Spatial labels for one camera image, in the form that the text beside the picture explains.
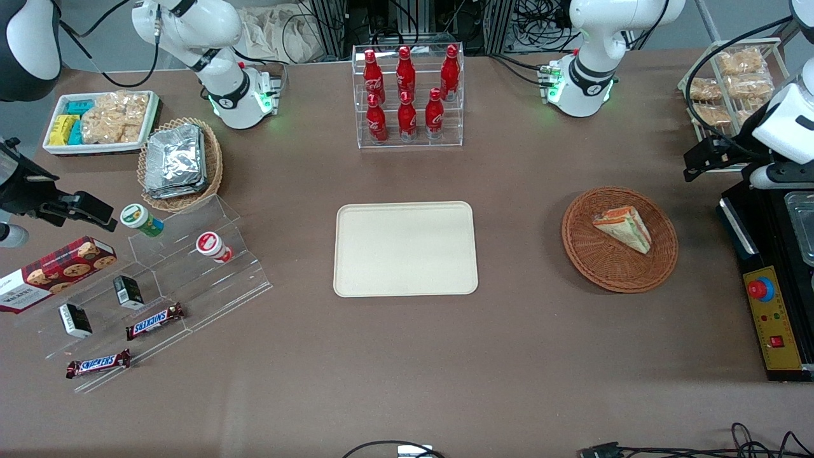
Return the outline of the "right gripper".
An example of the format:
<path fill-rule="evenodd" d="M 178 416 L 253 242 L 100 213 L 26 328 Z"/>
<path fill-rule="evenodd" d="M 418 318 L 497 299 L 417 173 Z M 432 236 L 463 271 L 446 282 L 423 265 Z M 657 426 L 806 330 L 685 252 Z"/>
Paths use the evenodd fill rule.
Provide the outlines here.
<path fill-rule="evenodd" d="M 2 211 L 29 216 L 62 227 L 67 219 L 87 221 L 114 232 L 118 221 L 113 207 L 86 191 L 62 195 L 55 183 L 58 175 L 48 172 L 18 152 L 18 139 L 2 139 Z"/>

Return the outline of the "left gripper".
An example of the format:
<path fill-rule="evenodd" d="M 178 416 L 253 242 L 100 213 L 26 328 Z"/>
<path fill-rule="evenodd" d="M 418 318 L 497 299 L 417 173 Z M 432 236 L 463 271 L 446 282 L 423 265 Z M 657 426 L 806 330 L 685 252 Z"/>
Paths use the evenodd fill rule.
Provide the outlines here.
<path fill-rule="evenodd" d="M 715 169 L 720 160 L 732 160 L 735 164 L 773 164 L 769 148 L 755 138 L 753 130 L 741 130 L 732 138 L 733 143 L 720 136 L 704 137 L 697 144 L 697 150 L 683 154 L 684 182 L 691 183 L 709 169 Z"/>

